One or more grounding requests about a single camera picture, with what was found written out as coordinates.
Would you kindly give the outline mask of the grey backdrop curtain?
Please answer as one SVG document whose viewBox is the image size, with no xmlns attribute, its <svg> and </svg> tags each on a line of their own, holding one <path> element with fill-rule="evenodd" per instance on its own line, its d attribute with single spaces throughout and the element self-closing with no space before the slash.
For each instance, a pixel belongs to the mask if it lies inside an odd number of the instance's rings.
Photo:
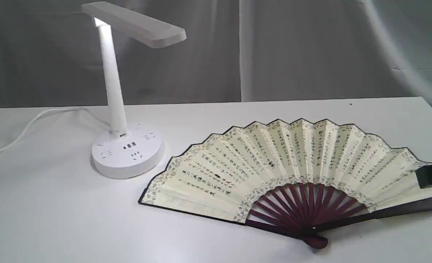
<svg viewBox="0 0 432 263">
<path fill-rule="evenodd" d="M 0 108 L 106 105 L 86 0 L 0 0 Z M 186 30 L 153 49 L 113 30 L 127 104 L 421 96 L 432 0 L 112 0 Z"/>
</svg>

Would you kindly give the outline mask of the white desk lamp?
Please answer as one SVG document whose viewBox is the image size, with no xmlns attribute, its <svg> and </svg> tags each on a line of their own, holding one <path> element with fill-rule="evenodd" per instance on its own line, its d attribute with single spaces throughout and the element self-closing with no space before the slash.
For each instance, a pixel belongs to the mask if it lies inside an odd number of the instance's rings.
<svg viewBox="0 0 432 263">
<path fill-rule="evenodd" d="M 107 178 L 134 178 L 161 161 L 165 146 L 157 131 L 127 122 L 112 29 L 155 49 L 186 40 L 186 31 L 109 2 L 91 2 L 81 8 L 93 18 L 99 32 L 110 122 L 109 129 L 92 145 L 92 159 L 96 170 Z"/>
</svg>

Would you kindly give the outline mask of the paper folding fan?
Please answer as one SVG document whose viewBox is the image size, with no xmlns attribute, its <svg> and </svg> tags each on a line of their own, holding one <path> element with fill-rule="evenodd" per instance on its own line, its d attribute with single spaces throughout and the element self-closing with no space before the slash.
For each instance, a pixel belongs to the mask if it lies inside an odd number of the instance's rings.
<svg viewBox="0 0 432 263">
<path fill-rule="evenodd" d="M 429 165 L 355 124 L 255 121 L 172 157 L 138 202 L 323 249 L 322 232 L 432 211 L 432 188 L 421 189 L 416 177 Z"/>
</svg>

